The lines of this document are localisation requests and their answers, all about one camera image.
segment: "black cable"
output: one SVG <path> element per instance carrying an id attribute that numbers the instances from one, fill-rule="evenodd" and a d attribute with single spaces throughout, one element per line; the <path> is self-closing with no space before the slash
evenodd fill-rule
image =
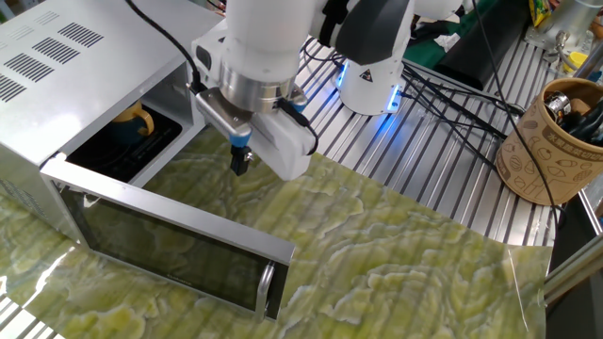
<path id="1" fill-rule="evenodd" d="M 293 118 L 293 120 L 299 126 L 307 128 L 308 131 L 310 131 L 310 133 L 312 133 L 312 135 L 314 136 L 314 147 L 312 147 L 312 150 L 310 150 L 310 152 L 308 152 L 307 155 L 314 154 L 318 148 L 318 134 L 314 130 L 314 128 L 312 128 L 312 126 L 310 125 L 310 121 L 308 120 L 308 118 L 306 118 L 302 113 L 298 112 L 297 109 L 295 109 L 293 107 L 293 105 L 291 105 L 291 103 L 289 101 L 287 101 L 285 98 L 279 99 L 277 105 L 279 106 L 279 108 L 283 109 L 283 111 L 289 117 Z"/>
<path id="2" fill-rule="evenodd" d="M 428 102 L 430 104 L 430 106 L 433 108 L 433 110 L 437 113 L 437 116 L 440 117 L 443 121 L 445 121 L 450 128 L 452 129 L 452 131 L 454 131 L 454 133 L 456 133 L 462 140 L 463 140 L 463 144 L 466 144 L 467 147 L 473 151 L 473 153 L 475 153 L 475 155 L 481 160 L 483 161 L 486 165 L 488 165 L 491 169 L 496 170 L 496 166 L 494 165 L 494 163 L 492 161 L 490 161 L 490 159 L 488 159 L 485 155 L 483 155 L 480 151 L 478 151 L 467 139 L 466 136 L 464 136 L 461 132 L 459 132 L 459 130 L 454 126 L 455 121 L 451 121 L 450 119 L 446 118 L 446 116 L 444 115 L 444 113 L 442 113 L 442 111 L 439 110 L 439 108 L 437 108 L 431 101 L 427 100 L 427 98 L 425 97 L 425 95 L 423 95 L 423 93 L 418 89 L 418 87 L 413 84 L 413 82 L 408 79 L 408 78 L 404 78 L 407 82 L 408 85 L 411 86 L 415 92 L 419 95 L 419 97 L 423 100 L 425 100 L 426 102 Z"/>
<path id="3" fill-rule="evenodd" d="M 211 5 L 212 7 L 214 7 L 215 9 L 217 9 L 217 10 L 221 11 L 222 13 L 224 12 L 224 9 L 222 9 L 220 6 L 218 6 L 218 5 L 214 4 L 214 3 L 213 3 L 211 0 L 205 0 L 205 1 L 207 1 L 207 3 L 208 3 L 209 5 Z"/>
<path id="4" fill-rule="evenodd" d="M 511 110 L 509 108 L 509 105 L 507 104 L 507 101 L 505 100 L 505 96 L 502 91 L 502 86 L 500 85 L 500 79 L 498 79 L 497 64 L 494 61 L 494 53 L 492 53 L 492 48 L 490 47 L 490 42 L 488 41 L 488 36 L 486 35 L 486 31 L 483 28 L 483 21 L 481 20 L 480 11 L 478 10 L 478 5 L 476 4 L 475 0 L 471 0 L 471 2 L 473 3 L 473 9 L 475 10 L 475 15 L 478 18 L 478 24 L 480 25 L 481 33 L 483 35 L 483 39 L 486 44 L 486 48 L 488 50 L 488 56 L 490 57 L 490 64 L 492 66 L 492 71 L 494 72 L 494 80 L 497 84 L 498 93 L 500 94 L 500 100 L 502 101 L 502 103 L 504 104 L 504 106 L 506 108 L 505 112 L 507 113 L 507 118 L 509 119 L 511 126 L 513 127 L 515 133 L 517 134 L 517 138 L 519 138 L 519 141 L 523 145 L 524 149 L 526 149 L 526 152 L 530 156 L 531 161 L 534 163 L 536 169 L 538 170 L 538 174 L 543 179 L 543 183 L 544 183 L 545 189 L 546 189 L 546 194 L 548 195 L 548 198 L 550 199 L 550 205 L 553 209 L 555 209 L 556 203 L 555 203 L 555 200 L 553 199 L 553 194 L 550 191 L 550 187 L 548 186 L 548 183 L 546 182 L 545 174 L 543 173 L 543 170 L 540 168 L 540 165 L 538 164 L 538 160 L 536 160 L 536 157 L 534 156 L 534 154 L 532 154 L 530 147 L 528 147 L 528 143 L 526 142 L 524 137 L 519 133 L 517 124 L 513 120 L 513 116 L 511 115 Z M 557 229 L 557 228 L 559 228 L 559 219 L 557 218 L 556 212 L 553 212 L 553 217 L 555 218 L 555 228 Z"/>
<path id="5" fill-rule="evenodd" d="M 402 75 L 402 78 L 403 78 L 404 80 L 406 80 L 406 81 L 410 81 L 410 79 L 409 79 L 409 78 L 407 78 L 407 77 L 405 77 L 405 76 L 404 76 L 404 74 Z M 418 103 L 419 103 L 419 104 L 420 104 L 420 105 L 421 105 L 423 108 L 425 108 L 425 109 L 426 109 L 428 112 L 432 113 L 434 116 L 436 116 L 437 118 L 441 119 L 440 115 L 438 115 L 437 113 L 433 112 L 433 111 L 432 111 L 432 109 L 429 107 L 429 105 L 426 105 L 426 104 L 422 103 L 422 102 L 419 100 L 419 98 L 414 97 L 414 96 L 412 96 L 412 95 L 408 95 L 408 94 L 406 94 L 406 93 L 403 93 L 402 97 L 403 97 L 403 98 L 408 98 L 408 99 L 411 99 L 411 100 L 414 100 L 414 101 L 417 101 L 417 102 L 418 102 Z M 445 118 L 445 120 L 448 120 L 448 121 L 449 121 L 449 122 L 447 121 L 448 123 L 454 123 L 454 124 L 455 124 L 455 125 L 457 125 L 457 126 L 471 127 L 471 128 L 473 128 L 473 129 L 477 129 L 477 130 L 480 130 L 480 131 L 488 132 L 488 131 L 487 131 L 485 128 L 479 127 L 479 126 L 474 125 L 474 124 L 472 124 L 472 123 L 464 123 L 464 122 L 452 121 L 452 120 L 450 120 L 450 119 L 448 119 L 448 118 Z"/>
<path id="6" fill-rule="evenodd" d="M 306 42 L 306 43 L 305 43 L 305 44 L 304 44 L 304 45 L 301 47 L 301 49 L 303 50 L 303 53 L 304 53 L 304 54 L 305 54 L 307 57 L 309 57 L 309 58 L 311 58 L 311 59 L 313 59 L 313 60 L 315 60 L 315 61 L 333 61 L 333 62 L 335 62 L 335 61 L 338 61 L 338 60 L 341 60 L 341 59 L 345 58 L 344 56 L 341 56 L 341 55 L 339 55 L 339 54 L 337 54 L 337 53 L 335 53 L 335 54 L 333 54 L 332 56 L 327 57 L 327 58 L 320 58 L 320 57 L 315 57 L 315 56 L 312 56 L 312 55 L 311 55 L 311 54 L 308 52 L 308 45 L 309 45 L 309 44 L 310 44 L 310 42 L 312 42 L 312 41 L 314 41 L 314 38 L 309 39 L 309 40 L 308 40 L 308 41 L 307 41 L 307 42 Z"/>
<path id="7" fill-rule="evenodd" d="M 498 131 L 490 123 L 488 123 L 487 121 L 482 120 L 480 117 L 478 117 L 474 113 L 469 112 L 466 108 L 464 108 L 463 106 L 459 105 L 454 100 L 450 99 L 448 96 L 446 96 L 440 90 L 436 89 L 434 86 L 432 86 L 429 83 L 429 81 L 427 81 L 426 79 L 424 79 L 415 70 L 413 70 L 412 68 L 408 68 L 408 71 L 413 75 L 413 78 L 415 78 L 418 81 L 420 81 L 421 83 L 423 83 L 423 85 L 426 88 L 428 88 L 431 92 L 435 93 L 440 98 L 440 100 L 442 100 L 443 102 L 449 104 L 453 109 L 457 110 L 459 113 L 463 114 L 465 117 L 467 117 L 470 120 L 474 121 L 479 127 L 482 127 L 486 131 L 492 133 L 493 135 L 499 137 L 502 140 L 504 140 L 507 137 L 507 135 L 505 135 L 504 133 Z"/>
<path id="8" fill-rule="evenodd" d="M 159 33 L 166 37 L 174 46 L 176 46 L 178 51 L 180 51 L 180 53 L 185 56 L 185 59 L 187 60 L 188 64 L 190 64 L 190 68 L 192 70 L 192 81 L 190 82 L 189 87 L 190 91 L 193 94 L 197 95 L 197 93 L 199 93 L 200 91 L 206 90 L 207 87 L 205 87 L 204 84 L 201 83 L 201 74 L 195 66 L 195 61 L 192 59 L 192 56 L 190 56 L 188 51 L 180 44 L 180 42 L 178 42 L 178 40 L 176 40 L 172 35 L 170 35 L 170 33 L 163 29 L 158 23 L 154 22 L 153 19 L 149 18 L 146 14 L 144 14 L 136 5 L 134 5 L 132 0 L 125 0 L 125 3 L 128 4 L 128 6 L 132 10 L 134 10 L 134 12 L 137 13 L 137 15 L 142 20 L 144 20 L 152 28 L 156 29 Z"/>
<path id="9" fill-rule="evenodd" d="M 407 75 L 412 76 L 412 74 L 409 71 L 407 71 L 406 68 L 404 68 L 404 71 L 406 73 L 408 73 Z M 493 98 L 492 96 L 479 93 L 478 91 L 463 90 L 463 89 L 454 89 L 454 88 L 447 87 L 444 84 L 436 84 L 436 83 L 434 83 L 432 81 L 429 81 L 429 83 L 432 86 L 434 86 L 435 88 L 439 88 L 441 90 L 450 90 L 450 91 L 454 91 L 454 92 L 459 93 L 459 94 L 481 97 L 483 99 L 486 99 L 486 100 L 490 101 L 496 108 L 498 108 L 500 110 L 504 110 L 505 109 L 505 107 L 501 106 L 502 105 L 502 101 L 500 101 L 497 98 Z M 516 114 L 519 117 L 522 117 L 524 115 L 524 113 L 525 113 L 525 109 L 523 107 L 521 107 L 520 105 L 509 104 L 509 107 L 511 108 L 511 110 L 513 111 L 513 113 Z"/>

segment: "microwave oven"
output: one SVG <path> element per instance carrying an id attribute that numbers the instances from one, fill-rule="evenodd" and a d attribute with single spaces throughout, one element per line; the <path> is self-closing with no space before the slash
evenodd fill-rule
<path id="1" fill-rule="evenodd" d="M 138 5 L 184 46 L 221 20 L 187 0 Z M 293 244 L 142 188 L 204 128 L 189 71 L 123 0 L 47 0 L 0 25 L 0 194 L 99 255 L 276 319 Z M 106 127 L 137 100 L 155 130 L 114 149 Z M 144 227 L 186 241 L 187 264 Z"/>

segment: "microwave door handle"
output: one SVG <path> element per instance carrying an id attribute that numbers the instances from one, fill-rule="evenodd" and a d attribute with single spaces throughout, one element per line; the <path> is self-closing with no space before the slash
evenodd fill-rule
<path id="1" fill-rule="evenodd" d="M 260 278 L 260 283 L 257 285 L 257 299 L 255 300 L 255 315 L 253 316 L 253 319 L 258 323 L 262 322 L 266 315 L 266 309 L 268 307 L 268 290 L 270 288 L 273 275 L 274 265 L 272 263 L 268 263 L 266 268 L 264 268 L 264 272 Z"/>

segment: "green marble surface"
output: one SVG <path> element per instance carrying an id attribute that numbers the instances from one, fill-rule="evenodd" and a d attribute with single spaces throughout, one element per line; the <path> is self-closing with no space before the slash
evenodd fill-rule
<path id="1" fill-rule="evenodd" d="M 66 338 L 545 337 L 551 249 L 484 238 L 318 154 L 288 183 L 229 162 L 210 129 L 145 188 L 295 243 L 278 321 L 101 259 L 2 196 L 0 294 Z"/>

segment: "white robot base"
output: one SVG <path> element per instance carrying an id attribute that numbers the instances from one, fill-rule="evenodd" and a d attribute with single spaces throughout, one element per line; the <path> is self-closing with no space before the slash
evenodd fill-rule
<path id="1" fill-rule="evenodd" d="M 347 61 L 335 82 L 341 102 L 362 115 L 398 112 L 406 82 L 399 77 L 401 72 L 397 72 L 401 60 L 389 61 L 366 66 Z"/>

